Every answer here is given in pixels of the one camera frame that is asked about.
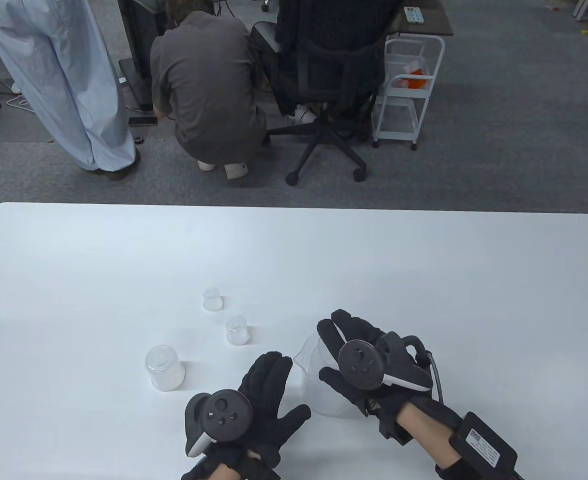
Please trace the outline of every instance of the chair wheel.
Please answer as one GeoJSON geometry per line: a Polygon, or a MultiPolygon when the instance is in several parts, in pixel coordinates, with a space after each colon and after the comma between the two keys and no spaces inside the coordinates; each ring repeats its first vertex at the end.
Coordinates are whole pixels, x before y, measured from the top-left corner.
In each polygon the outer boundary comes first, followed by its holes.
{"type": "Polygon", "coordinates": [[[290,187],[298,185],[298,174],[295,171],[288,173],[285,177],[285,182],[287,182],[287,185],[290,187]]]}
{"type": "Polygon", "coordinates": [[[364,182],[367,177],[367,170],[364,168],[357,168],[354,170],[354,180],[358,183],[364,182]]]}

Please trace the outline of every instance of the label sticker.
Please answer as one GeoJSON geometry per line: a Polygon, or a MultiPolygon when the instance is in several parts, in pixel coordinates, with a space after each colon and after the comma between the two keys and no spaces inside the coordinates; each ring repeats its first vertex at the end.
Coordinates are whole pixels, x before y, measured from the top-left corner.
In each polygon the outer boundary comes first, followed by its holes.
{"type": "Polygon", "coordinates": [[[471,429],[465,441],[483,457],[488,464],[496,468],[500,459],[500,453],[476,430],[471,429]]]}

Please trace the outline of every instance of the clear measuring pitcher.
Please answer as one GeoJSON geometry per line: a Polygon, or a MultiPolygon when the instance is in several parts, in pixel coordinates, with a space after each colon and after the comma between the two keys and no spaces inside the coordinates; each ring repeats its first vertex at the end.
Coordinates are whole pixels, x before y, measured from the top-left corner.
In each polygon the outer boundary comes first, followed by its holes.
{"type": "Polygon", "coordinates": [[[338,370],[338,364],[327,350],[318,333],[310,336],[303,349],[294,357],[303,369],[303,398],[309,408],[328,417],[344,417],[355,409],[351,402],[318,378],[323,367],[338,370]]]}

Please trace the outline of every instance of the vr controller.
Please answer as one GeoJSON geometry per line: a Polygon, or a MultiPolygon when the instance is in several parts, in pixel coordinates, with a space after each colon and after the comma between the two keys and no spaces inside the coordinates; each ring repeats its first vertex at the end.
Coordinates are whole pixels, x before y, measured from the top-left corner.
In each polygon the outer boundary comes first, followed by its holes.
{"type": "Polygon", "coordinates": [[[417,336],[401,338],[394,331],[381,336],[376,345],[364,340],[351,340],[340,349],[339,370],[343,378],[360,390],[375,390],[382,384],[397,385],[417,392],[428,392],[434,386],[430,367],[434,368],[440,397],[440,381],[431,353],[417,336]],[[416,361],[407,347],[416,349],[416,361]]]}
{"type": "Polygon", "coordinates": [[[188,457],[198,457],[210,443],[239,439],[252,424],[250,401],[236,390],[199,393],[185,408],[188,457]]]}

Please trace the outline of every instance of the plastic beaker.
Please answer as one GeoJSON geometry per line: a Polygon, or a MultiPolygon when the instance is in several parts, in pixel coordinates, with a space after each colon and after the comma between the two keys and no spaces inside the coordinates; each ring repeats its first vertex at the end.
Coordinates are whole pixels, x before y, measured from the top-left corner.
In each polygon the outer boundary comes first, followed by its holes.
{"type": "Polygon", "coordinates": [[[208,312],[217,312],[223,308],[225,300],[218,288],[208,288],[203,294],[203,308],[208,312]]]}
{"type": "Polygon", "coordinates": [[[337,362],[318,333],[307,339],[303,349],[294,357],[294,362],[303,369],[303,398],[310,409],[328,417],[344,417],[355,408],[349,400],[318,378],[318,372],[323,367],[338,370],[337,362]]]}
{"type": "Polygon", "coordinates": [[[145,357],[145,368],[152,378],[152,385],[161,392],[177,389],[185,380],[185,367],[172,347],[159,345],[145,357]]]}
{"type": "Polygon", "coordinates": [[[227,341],[235,346],[245,345],[250,340],[247,320],[242,315],[234,315],[227,321],[227,341]]]}

